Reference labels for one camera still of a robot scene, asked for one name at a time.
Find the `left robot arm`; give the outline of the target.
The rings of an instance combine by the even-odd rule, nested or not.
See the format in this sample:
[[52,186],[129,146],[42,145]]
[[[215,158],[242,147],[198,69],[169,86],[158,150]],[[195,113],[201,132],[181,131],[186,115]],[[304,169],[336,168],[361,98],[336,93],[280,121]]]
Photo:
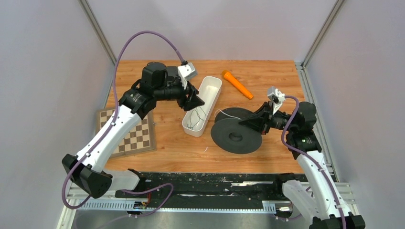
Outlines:
[[62,165],[68,179],[92,198],[122,189],[135,198],[143,196],[146,184],[133,170],[106,171],[104,167],[118,144],[158,101],[176,101],[184,111],[204,105],[198,90],[189,82],[196,75],[191,62],[178,67],[148,63],[141,78],[124,92],[113,114],[95,137],[76,155],[64,156]]

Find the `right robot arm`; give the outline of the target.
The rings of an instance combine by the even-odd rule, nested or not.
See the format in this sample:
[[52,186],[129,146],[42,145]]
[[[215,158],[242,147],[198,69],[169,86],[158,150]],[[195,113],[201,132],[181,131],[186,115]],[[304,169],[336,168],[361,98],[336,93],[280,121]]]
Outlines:
[[313,131],[316,106],[299,102],[292,114],[276,111],[272,102],[263,105],[239,122],[265,135],[270,128],[282,130],[282,143],[293,154],[304,171],[312,191],[309,194],[302,183],[293,178],[283,179],[273,185],[278,199],[288,198],[301,215],[311,221],[311,229],[363,229],[361,215],[354,215],[339,193],[328,168],[320,143]]

